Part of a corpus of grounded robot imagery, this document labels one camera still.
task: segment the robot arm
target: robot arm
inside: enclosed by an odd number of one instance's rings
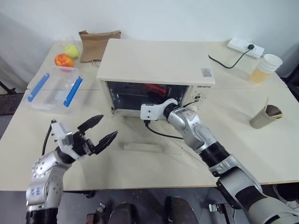
[[[217,188],[228,203],[235,209],[243,209],[251,223],[299,223],[299,214],[263,194],[256,178],[225,150],[194,111],[179,107],[173,99],[161,105],[141,106],[143,120],[157,120],[163,116],[182,135],[186,145],[199,154],[210,172],[219,177]]]
[[[90,118],[72,134],[64,124],[51,123],[52,136],[58,147],[39,158],[33,168],[31,183],[26,191],[26,224],[55,224],[63,192],[63,176],[71,164],[85,155],[99,154],[117,135],[117,131],[104,137],[98,145],[85,138],[85,131],[103,118]]]

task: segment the tennis ball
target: tennis ball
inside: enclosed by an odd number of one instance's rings
[[[66,45],[64,48],[64,53],[66,55],[70,56],[73,60],[75,60],[79,57],[78,48],[73,44]]]

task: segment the black cable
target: black cable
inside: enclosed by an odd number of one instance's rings
[[[238,60],[234,63],[234,65],[231,66],[231,67],[228,67],[228,66],[222,64],[221,62],[217,61],[216,59],[212,58],[211,56],[209,56],[209,58],[212,59],[213,61],[215,61],[215,62],[221,64],[224,68],[231,69],[231,68],[233,68],[233,67],[240,61],[240,59],[241,59],[246,53],[248,53],[249,51],[251,51],[251,50],[254,48],[254,45],[253,45],[253,44],[250,44],[250,45],[248,45],[247,48],[248,48],[248,50],[245,51],[245,52],[241,55],[241,57],[239,57],[239,59],[238,59]]]
[[[164,137],[174,138],[174,139],[183,139],[181,137],[171,136],[171,135],[162,134],[162,133],[154,131],[153,129],[151,129],[149,127],[150,120],[144,120],[144,123],[145,123],[145,126],[147,127],[147,129],[149,129],[151,132],[153,132],[155,134],[158,134],[158,135],[161,135],[161,136],[164,136]]]
[[[193,103],[196,103],[196,102],[198,102],[198,100],[192,101],[192,102],[190,102],[190,103],[184,105],[183,107],[185,108],[185,107],[189,106],[190,104],[193,104]]]
[[[51,126],[51,124],[50,124],[50,127],[49,127],[49,129],[48,129],[48,132],[47,132],[47,134],[46,134],[45,140],[43,141],[42,155],[45,155],[47,141],[48,141],[49,135],[50,135],[51,130],[52,130],[52,126]]]

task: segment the beige drink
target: beige drink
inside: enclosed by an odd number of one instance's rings
[[[260,71],[256,68],[250,75],[249,79],[253,83],[262,83],[270,74]]]

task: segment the power strip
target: power strip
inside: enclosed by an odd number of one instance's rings
[[[252,43],[234,37],[228,43],[228,48],[238,51],[240,53],[244,53],[248,50],[248,45],[250,44]],[[246,55],[258,59],[262,56],[264,50],[264,48],[254,44],[254,48],[251,51],[249,51]]]

